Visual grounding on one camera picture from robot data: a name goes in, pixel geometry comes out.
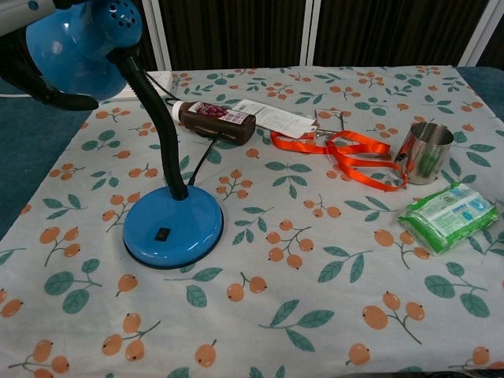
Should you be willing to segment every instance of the black flexible neck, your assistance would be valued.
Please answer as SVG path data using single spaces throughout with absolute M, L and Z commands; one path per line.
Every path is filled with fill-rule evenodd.
M 128 81 L 136 97 L 152 118 L 159 135 L 163 171 L 172 197 L 177 201 L 185 199 L 187 187 L 180 175 L 179 143 L 175 125 L 163 100 L 136 62 L 136 49 L 115 49 L 107 57 L 119 68 L 120 74 Z

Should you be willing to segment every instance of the white paper tag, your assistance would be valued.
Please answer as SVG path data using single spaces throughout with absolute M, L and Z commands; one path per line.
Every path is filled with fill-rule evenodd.
M 256 125 L 274 132 L 281 132 L 294 139 L 300 138 L 304 133 L 312 132 L 317 128 L 317 126 L 313 125 L 314 120 L 310 118 L 251 100 L 240 101 L 233 110 L 253 114 L 255 115 Z

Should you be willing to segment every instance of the blue floor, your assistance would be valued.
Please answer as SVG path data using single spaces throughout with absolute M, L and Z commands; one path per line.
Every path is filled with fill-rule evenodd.
M 504 72 L 457 70 L 504 120 Z M 0 93 L 19 92 L 0 80 Z M 89 114 L 54 109 L 31 98 L 0 98 L 0 239 Z

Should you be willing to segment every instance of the stainless steel cup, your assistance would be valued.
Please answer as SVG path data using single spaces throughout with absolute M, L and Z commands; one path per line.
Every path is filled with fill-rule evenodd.
M 429 122 L 414 124 L 394 162 L 401 167 L 401 174 L 408 176 L 410 183 L 431 183 L 453 141 L 454 135 L 446 126 Z

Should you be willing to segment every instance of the green wipes package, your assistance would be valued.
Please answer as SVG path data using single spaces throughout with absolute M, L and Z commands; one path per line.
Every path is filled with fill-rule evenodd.
M 498 218 L 497 209 L 463 183 L 408 205 L 398 222 L 437 254 L 449 250 Z

